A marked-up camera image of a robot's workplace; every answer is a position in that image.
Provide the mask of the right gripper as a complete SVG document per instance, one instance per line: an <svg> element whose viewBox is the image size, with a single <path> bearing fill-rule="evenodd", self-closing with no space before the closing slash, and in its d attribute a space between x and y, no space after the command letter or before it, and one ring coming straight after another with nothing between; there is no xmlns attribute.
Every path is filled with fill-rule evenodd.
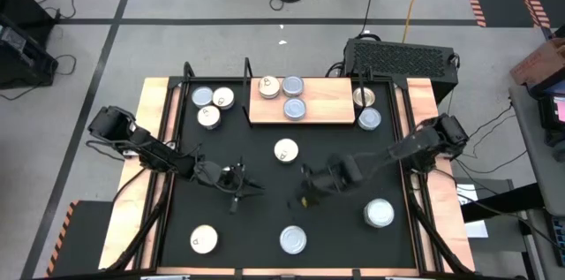
<svg viewBox="0 0 565 280"><path fill-rule="evenodd" d="M341 186L329 168L314 171L309 166L303 165L301 172L305 177L296 186L297 191L318 194L320 196L329 196L342 192Z"/></svg>

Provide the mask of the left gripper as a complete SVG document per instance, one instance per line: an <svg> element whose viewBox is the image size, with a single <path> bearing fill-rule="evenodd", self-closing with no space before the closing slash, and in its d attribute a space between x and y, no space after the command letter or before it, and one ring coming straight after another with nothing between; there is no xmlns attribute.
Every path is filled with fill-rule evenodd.
<svg viewBox="0 0 565 280"><path fill-rule="evenodd" d="M203 163L203 184L215 187L224 193L243 195L262 195L263 185L253 178L245 178L242 163L221 167L216 163Z"/></svg>

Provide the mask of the blue label pull-tab can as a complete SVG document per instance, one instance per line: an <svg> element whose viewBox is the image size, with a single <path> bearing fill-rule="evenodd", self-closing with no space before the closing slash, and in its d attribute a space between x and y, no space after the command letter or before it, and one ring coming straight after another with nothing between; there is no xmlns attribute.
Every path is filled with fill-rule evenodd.
<svg viewBox="0 0 565 280"><path fill-rule="evenodd" d="M218 243L218 233L211 225L196 227L190 236L190 245L197 254L211 253Z"/></svg>
<svg viewBox="0 0 565 280"><path fill-rule="evenodd" d="M264 99L276 98L281 90L279 79L273 76L264 76L258 82L260 96Z"/></svg>
<svg viewBox="0 0 565 280"><path fill-rule="evenodd" d="M207 130L213 130L221 123L221 112L214 105L208 105L199 110L197 120Z"/></svg>
<svg viewBox="0 0 565 280"><path fill-rule="evenodd" d="M298 157L298 144L291 139L280 139L275 143L275 157L281 163L292 163Z"/></svg>
<svg viewBox="0 0 565 280"><path fill-rule="evenodd" d="M234 92L228 87L219 87L213 92L213 104L220 110L229 110L234 102Z"/></svg>

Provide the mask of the green label tuna can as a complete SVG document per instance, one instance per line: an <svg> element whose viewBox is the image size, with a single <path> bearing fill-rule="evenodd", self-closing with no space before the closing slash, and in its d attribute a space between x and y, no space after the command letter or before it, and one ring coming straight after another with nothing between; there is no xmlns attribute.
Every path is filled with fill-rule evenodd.
<svg viewBox="0 0 565 280"><path fill-rule="evenodd" d="M368 225L374 228L384 228L394 221L395 211L388 201L374 199L365 205L363 217Z"/></svg>
<svg viewBox="0 0 565 280"><path fill-rule="evenodd" d="M197 87L192 91L192 103L201 109L213 103L214 91L210 87Z"/></svg>
<svg viewBox="0 0 565 280"><path fill-rule="evenodd" d="M292 121L298 121L305 117L306 105L300 98L289 98L283 105L283 114Z"/></svg>
<svg viewBox="0 0 565 280"><path fill-rule="evenodd" d="M281 231L279 243L285 253L300 254L306 247L307 236L302 228L290 225Z"/></svg>
<svg viewBox="0 0 565 280"><path fill-rule="evenodd" d="M282 91L288 97L297 97L304 92L305 83L301 77L287 76L282 80Z"/></svg>

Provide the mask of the silver lid seafood can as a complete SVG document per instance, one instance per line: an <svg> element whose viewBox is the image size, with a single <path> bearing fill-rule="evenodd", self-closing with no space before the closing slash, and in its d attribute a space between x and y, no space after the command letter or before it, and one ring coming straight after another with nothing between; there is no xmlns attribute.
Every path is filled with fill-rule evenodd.
<svg viewBox="0 0 565 280"><path fill-rule="evenodd" d="M381 122L380 112L374 108L364 108L359 116L357 123L359 127L365 131L375 130Z"/></svg>

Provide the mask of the black table mat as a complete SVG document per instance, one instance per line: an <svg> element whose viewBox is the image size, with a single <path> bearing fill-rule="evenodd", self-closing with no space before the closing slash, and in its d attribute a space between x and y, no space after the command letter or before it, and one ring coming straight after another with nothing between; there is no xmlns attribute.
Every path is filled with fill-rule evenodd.
<svg viewBox="0 0 565 280"><path fill-rule="evenodd" d="M169 212L162 249L164 267L242 269L414 269L416 260L402 188L400 168L392 163L351 193L330 196L312 208L302 207L296 186L304 177L301 167L321 169L332 154L377 152L396 140L396 120L387 82L372 84L376 110L382 120L373 131L355 125L249 125L241 108L242 86L233 84L235 105L225 110L221 123L207 130L198 123L197 108L188 103L180 130L183 152L200 148L205 159L221 166L238 162L245 175L260 182L265 192L243 199L231 215L228 194L196 182L179 179ZM274 146L280 139L298 144L298 157L281 163ZM394 221L384 228L368 225L365 205L388 201ZM209 254L197 254L190 245L192 231L211 225L218 243ZM307 236L300 254L285 253L281 231L290 225Z"/></svg>

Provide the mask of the black mesh computer case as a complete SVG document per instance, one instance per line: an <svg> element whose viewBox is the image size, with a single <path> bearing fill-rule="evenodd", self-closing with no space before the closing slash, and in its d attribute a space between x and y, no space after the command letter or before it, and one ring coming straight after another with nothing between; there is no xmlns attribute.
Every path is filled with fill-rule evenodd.
<svg viewBox="0 0 565 280"><path fill-rule="evenodd" d="M343 76L389 77L396 83L405 79L429 79L436 103L457 86L460 58L451 48L350 39L344 48Z"/></svg>

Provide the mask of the white paper sheet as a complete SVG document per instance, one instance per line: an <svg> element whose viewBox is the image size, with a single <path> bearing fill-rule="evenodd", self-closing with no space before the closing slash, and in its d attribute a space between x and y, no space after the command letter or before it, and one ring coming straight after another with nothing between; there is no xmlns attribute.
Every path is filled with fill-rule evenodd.
<svg viewBox="0 0 565 280"><path fill-rule="evenodd" d="M474 185L457 184L456 191L461 206L478 200ZM488 238L488 231L484 220L466 223L465 229L469 238Z"/></svg>

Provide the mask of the black support beam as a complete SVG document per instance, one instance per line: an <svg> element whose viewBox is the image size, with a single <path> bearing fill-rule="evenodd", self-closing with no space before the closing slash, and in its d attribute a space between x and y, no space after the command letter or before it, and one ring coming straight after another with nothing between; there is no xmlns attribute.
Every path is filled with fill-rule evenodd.
<svg viewBox="0 0 565 280"><path fill-rule="evenodd" d="M537 183L512 189L462 205L463 220L466 223L489 219L495 216L540 209L545 202Z"/></svg>

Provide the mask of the grey side table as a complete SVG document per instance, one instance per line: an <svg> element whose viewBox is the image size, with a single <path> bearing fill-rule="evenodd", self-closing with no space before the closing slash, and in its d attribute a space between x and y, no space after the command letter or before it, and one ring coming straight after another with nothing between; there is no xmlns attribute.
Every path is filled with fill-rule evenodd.
<svg viewBox="0 0 565 280"><path fill-rule="evenodd" d="M536 183L545 202L544 208L527 210L526 215L534 227L545 231L555 241L549 218L565 218L565 163L555 161L552 149L545 143L546 132L539 121L538 104L526 88L512 86L508 92Z"/></svg>

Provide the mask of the black tablet pink screen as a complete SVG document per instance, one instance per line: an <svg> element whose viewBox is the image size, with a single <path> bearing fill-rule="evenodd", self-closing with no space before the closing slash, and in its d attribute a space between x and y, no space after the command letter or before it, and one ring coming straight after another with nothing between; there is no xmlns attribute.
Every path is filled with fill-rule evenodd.
<svg viewBox="0 0 565 280"><path fill-rule="evenodd" d="M565 131L565 79L543 90L539 95L538 105L543 128Z"/></svg>

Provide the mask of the black equipment cart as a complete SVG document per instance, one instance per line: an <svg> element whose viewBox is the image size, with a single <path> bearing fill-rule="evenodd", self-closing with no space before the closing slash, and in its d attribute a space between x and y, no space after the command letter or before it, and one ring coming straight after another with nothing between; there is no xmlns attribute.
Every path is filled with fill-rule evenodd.
<svg viewBox="0 0 565 280"><path fill-rule="evenodd" d="M0 0L0 89L53 83L58 62L46 43L55 24L35 0Z"/></svg>

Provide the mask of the black keyboard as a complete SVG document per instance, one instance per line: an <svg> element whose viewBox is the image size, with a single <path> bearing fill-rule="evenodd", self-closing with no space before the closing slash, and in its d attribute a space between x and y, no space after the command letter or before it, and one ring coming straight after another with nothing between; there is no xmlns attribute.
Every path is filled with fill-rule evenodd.
<svg viewBox="0 0 565 280"><path fill-rule="evenodd" d="M549 218L550 230L562 254L565 254L565 218L551 216Z"/></svg>

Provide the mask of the brown cardboard box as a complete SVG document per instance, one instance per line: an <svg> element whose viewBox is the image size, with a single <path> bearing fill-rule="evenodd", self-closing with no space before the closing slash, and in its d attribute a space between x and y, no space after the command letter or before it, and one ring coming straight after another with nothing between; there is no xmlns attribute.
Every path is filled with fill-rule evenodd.
<svg viewBox="0 0 565 280"><path fill-rule="evenodd" d="M517 64L510 75L517 85L537 86L565 69L565 38L554 38Z"/></svg>

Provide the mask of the wooden shelf black frame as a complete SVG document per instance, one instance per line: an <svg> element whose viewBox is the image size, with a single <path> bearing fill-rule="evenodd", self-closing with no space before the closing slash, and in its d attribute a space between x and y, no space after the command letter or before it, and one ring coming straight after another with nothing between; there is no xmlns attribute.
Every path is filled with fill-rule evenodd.
<svg viewBox="0 0 565 280"><path fill-rule="evenodd" d="M292 121L283 114L283 105L289 98L282 91L282 81L278 78L281 90L274 99L260 96L258 82L264 76L256 77L252 72L249 58L244 63L243 110L248 121L253 125L271 124L344 124L351 125L356 118L352 100L353 86L349 78L312 78L301 77L305 83L304 92L297 96L306 105L305 117Z"/></svg>

